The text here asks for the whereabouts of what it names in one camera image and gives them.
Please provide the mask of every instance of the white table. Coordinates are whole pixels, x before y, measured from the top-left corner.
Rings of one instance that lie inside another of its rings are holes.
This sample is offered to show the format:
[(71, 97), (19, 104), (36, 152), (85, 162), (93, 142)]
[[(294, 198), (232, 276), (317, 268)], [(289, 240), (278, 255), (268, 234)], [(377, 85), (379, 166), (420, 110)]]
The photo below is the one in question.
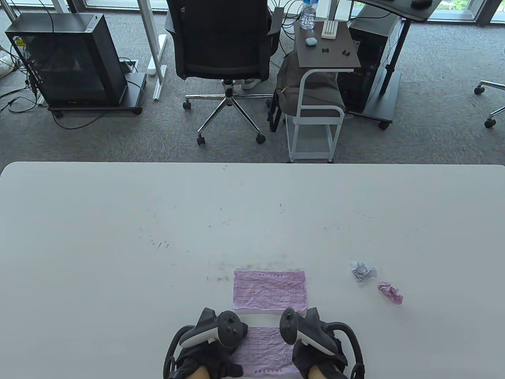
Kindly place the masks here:
[[(502, 378), (504, 188), (501, 166), (11, 164), (0, 376), (161, 378), (175, 331), (231, 309), (242, 267), (305, 270), (369, 379)], [(358, 284), (352, 260), (379, 278)]]

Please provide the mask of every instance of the gloved hand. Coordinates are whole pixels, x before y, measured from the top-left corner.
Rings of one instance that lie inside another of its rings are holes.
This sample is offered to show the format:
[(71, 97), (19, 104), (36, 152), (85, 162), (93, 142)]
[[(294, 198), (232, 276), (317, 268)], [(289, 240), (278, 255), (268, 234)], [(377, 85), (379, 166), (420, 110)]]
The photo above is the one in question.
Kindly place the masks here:
[(346, 377), (343, 372), (347, 366), (347, 358), (342, 350), (342, 342), (335, 338), (333, 331), (326, 331), (326, 333), (336, 342), (337, 355), (325, 354), (311, 345), (304, 345), (300, 340), (294, 344), (293, 363), (304, 379), (308, 379), (309, 370), (314, 365), (319, 367), (319, 370), (327, 379)]
[(235, 348), (225, 348), (219, 341), (203, 342), (199, 345), (182, 349), (175, 361), (177, 370), (174, 379), (186, 379), (200, 366), (205, 366), (211, 379), (221, 379), (226, 376), (241, 377), (242, 366), (231, 363), (230, 356)]

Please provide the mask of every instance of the computer case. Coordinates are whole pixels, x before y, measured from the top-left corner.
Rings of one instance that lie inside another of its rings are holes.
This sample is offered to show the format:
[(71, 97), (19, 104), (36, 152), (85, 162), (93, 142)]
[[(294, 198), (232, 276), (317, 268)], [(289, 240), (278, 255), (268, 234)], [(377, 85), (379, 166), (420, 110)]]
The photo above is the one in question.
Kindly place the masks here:
[(50, 107), (121, 103), (128, 83), (103, 14), (21, 13), (6, 35)]
[(380, 80), (377, 70), (389, 50), (387, 41), (399, 20), (397, 15), (365, 5), (352, 21), (349, 32), (361, 68), (338, 74), (338, 88), (347, 111), (360, 113), (365, 109), (368, 96)]

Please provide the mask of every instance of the water bottle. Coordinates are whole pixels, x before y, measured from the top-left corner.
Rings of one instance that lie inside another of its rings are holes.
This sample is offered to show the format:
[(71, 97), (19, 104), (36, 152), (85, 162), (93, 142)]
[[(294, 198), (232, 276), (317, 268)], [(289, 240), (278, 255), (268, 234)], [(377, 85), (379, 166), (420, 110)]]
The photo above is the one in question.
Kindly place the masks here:
[(301, 10), (300, 26), (302, 29), (313, 29), (316, 23), (316, 8), (319, 0), (304, 0)]

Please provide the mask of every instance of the debris on table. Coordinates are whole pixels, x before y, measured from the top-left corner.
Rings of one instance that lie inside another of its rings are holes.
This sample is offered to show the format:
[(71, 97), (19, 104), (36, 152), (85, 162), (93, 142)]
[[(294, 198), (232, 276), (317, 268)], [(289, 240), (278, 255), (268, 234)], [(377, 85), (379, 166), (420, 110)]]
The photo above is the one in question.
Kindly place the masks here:
[(367, 268), (364, 263), (351, 262), (352, 273), (357, 281), (362, 282), (371, 277), (377, 277), (377, 270), (374, 267)]
[(378, 287), (394, 304), (400, 305), (403, 302), (403, 296), (398, 293), (398, 288), (391, 286), (391, 283), (382, 281)]

